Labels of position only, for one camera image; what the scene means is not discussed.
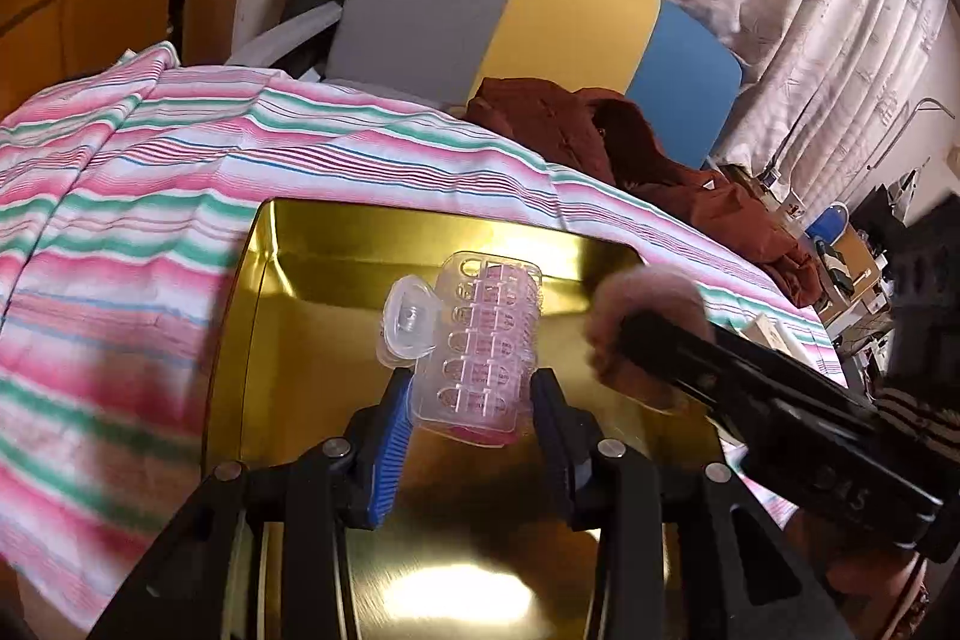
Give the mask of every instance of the bed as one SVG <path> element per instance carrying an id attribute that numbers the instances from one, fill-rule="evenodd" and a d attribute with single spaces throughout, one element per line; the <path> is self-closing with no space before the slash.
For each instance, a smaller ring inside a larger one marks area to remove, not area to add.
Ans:
<path id="1" fill-rule="evenodd" d="M 234 263 L 272 196 L 415 207 L 631 244 L 709 317 L 810 309 L 656 208 L 436 110 L 281 71 L 180 68 L 161 43 L 0 124 L 0 557 L 90 627 L 199 478 Z M 786 508 L 764 497 L 775 516 Z"/>

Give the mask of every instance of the screw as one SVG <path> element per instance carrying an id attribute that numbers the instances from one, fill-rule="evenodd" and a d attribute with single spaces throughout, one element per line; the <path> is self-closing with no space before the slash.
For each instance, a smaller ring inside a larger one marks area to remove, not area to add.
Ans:
<path id="1" fill-rule="evenodd" d="M 704 472 L 712 482 L 728 482 L 731 477 L 733 477 L 733 472 L 730 471 L 730 468 L 726 466 L 726 464 L 721 464 L 718 461 L 708 464 Z"/>
<path id="2" fill-rule="evenodd" d="M 601 456 L 620 458 L 627 452 L 627 446 L 618 439 L 601 439 L 597 444 L 597 450 Z"/>
<path id="3" fill-rule="evenodd" d="M 239 461 L 224 461 L 222 464 L 217 464 L 216 469 L 213 470 L 213 476 L 222 482 L 230 482 L 240 477 L 241 472 L 243 472 L 243 466 Z"/>
<path id="4" fill-rule="evenodd" d="M 342 437 L 330 437 L 323 442 L 323 456 L 344 458 L 350 452 L 350 443 Z"/>

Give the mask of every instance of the brown jacket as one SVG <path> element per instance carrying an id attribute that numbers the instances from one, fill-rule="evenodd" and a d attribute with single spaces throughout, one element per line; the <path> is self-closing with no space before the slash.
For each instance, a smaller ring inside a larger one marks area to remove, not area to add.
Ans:
<path id="1" fill-rule="evenodd" d="M 640 109 L 618 92 L 572 94 L 542 79 L 485 79 L 466 119 L 655 204 L 755 263 L 797 307 L 820 298 L 813 258 L 760 201 L 717 172 L 667 158 Z"/>

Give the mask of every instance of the metal tray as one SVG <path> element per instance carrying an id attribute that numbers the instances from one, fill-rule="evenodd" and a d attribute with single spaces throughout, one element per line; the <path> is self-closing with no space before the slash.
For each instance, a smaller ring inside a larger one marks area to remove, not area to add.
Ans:
<path id="1" fill-rule="evenodd" d="M 458 250 L 544 271 L 541 366 L 605 434 L 659 461 L 718 458 L 702 416 L 664 416 L 592 379 L 583 315 L 597 283 L 640 263 L 625 245 L 496 220 L 335 202 L 275 199 L 256 215 L 224 319 L 203 468 L 296 458 L 375 404 L 390 372 L 374 355 L 392 282 L 436 280 Z M 270 530 L 265 618 L 277 636 L 282 528 Z M 397 504 L 376 533 L 347 538 L 365 640 L 581 637 L 596 542 L 549 506 L 534 437 L 500 450 L 418 429 Z"/>

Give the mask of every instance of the blue cup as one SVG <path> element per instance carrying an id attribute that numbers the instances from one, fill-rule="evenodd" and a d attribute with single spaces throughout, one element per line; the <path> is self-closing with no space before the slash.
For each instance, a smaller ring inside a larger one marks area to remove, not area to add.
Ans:
<path id="1" fill-rule="evenodd" d="M 827 244 L 833 244 L 843 236 L 848 223 L 850 223 L 850 212 L 847 205 L 842 201 L 834 201 L 826 210 L 823 210 L 817 220 L 810 223 L 806 229 L 806 235 L 814 242 L 822 239 Z"/>

